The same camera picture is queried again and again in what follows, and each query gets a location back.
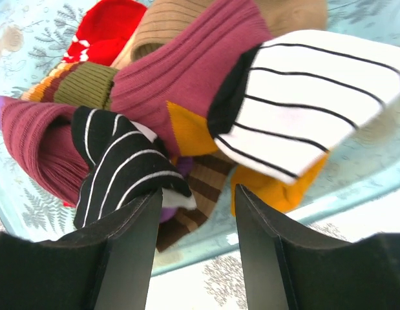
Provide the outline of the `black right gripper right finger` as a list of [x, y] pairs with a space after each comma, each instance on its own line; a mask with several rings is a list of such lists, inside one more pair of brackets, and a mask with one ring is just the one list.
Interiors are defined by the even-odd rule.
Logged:
[[243, 185], [235, 212], [250, 309], [400, 309], [400, 233], [332, 238]]

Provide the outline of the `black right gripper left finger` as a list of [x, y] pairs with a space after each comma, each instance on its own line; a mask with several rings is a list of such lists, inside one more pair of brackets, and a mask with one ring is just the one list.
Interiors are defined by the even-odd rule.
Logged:
[[0, 309], [143, 309], [161, 209], [156, 191], [55, 242], [0, 232]]

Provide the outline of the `mustard yellow sock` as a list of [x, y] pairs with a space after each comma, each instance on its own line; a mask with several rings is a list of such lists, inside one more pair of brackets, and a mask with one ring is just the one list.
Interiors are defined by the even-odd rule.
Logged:
[[325, 166], [329, 154], [312, 166], [294, 184], [288, 185], [275, 178], [255, 172], [249, 168], [239, 165], [231, 177], [231, 214], [235, 213], [235, 186], [245, 185], [258, 198], [270, 207], [288, 212], [300, 204], [310, 185], [316, 180], [320, 171]]

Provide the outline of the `black white striped sock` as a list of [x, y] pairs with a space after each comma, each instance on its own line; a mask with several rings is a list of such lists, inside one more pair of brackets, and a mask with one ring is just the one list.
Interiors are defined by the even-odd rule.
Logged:
[[164, 209], [196, 209], [188, 183], [151, 129], [122, 114], [79, 107], [71, 134], [90, 169], [79, 190], [75, 228], [90, 225], [156, 190], [162, 192]]

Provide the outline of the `brown cream striped sock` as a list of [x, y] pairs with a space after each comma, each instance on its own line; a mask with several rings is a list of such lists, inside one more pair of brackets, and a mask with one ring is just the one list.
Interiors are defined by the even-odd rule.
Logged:
[[176, 168], [188, 182], [195, 197], [194, 210], [179, 208], [171, 219], [159, 224], [156, 249], [165, 251], [189, 233], [203, 225], [214, 211], [234, 161], [222, 152], [180, 157], [174, 160]]

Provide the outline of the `purple striped sock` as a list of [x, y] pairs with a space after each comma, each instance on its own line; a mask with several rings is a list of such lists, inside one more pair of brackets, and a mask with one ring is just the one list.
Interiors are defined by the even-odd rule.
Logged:
[[75, 204], [89, 168], [71, 135], [76, 107], [0, 96], [0, 129], [8, 153], [42, 188]]
[[214, 1], [169, 43], [114, 77], [111, 110], [155, 132], [170, 156], [217, 150], [206, 116], [239, 56], [271, 34], [254, 1]]

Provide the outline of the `white black pinstripe sock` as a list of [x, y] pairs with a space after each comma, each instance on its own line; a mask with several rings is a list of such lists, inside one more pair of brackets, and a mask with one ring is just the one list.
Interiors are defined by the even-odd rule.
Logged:
[[298, 30], [244, 52], [207, 127], [235, 162], [295, 183], [400, 96], [400, 47]]

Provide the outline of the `olive green orange-toe sock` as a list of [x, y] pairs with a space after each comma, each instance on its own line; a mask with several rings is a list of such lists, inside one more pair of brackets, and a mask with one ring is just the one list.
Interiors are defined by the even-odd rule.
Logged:
[[60, 63], [24, 92], [21, 99], [109, 110], [113, 78], [117, 73], [115, 68], [90, 61]]

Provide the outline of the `red white patterned sock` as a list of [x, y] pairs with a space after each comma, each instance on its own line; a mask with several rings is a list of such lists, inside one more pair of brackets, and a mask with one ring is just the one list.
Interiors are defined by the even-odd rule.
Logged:
[[84, 15], [62, 62], [110, 66], [139, 25], [147, 7], [130, 0], [102, 0]]

